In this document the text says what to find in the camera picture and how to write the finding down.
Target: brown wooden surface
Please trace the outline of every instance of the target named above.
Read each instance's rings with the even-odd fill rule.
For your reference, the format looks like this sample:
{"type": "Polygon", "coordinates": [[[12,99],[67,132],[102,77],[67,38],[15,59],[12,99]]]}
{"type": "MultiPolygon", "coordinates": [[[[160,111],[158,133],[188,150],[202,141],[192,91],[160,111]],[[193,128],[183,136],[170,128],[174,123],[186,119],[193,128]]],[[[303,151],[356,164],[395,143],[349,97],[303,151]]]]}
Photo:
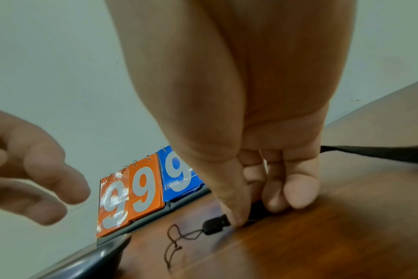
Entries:
{"type": "MultiPolygon", "coordinates": [[[[418,83],[328,125],[323,143],[418,145],[418,83]]],[[[338,152],[321,164],[308,209],[182,241],[169,273],[168,227],[188,232],[221,214],[204,197],[133,233],[116,278],[418,278],[418,165],[338,152]]]]}

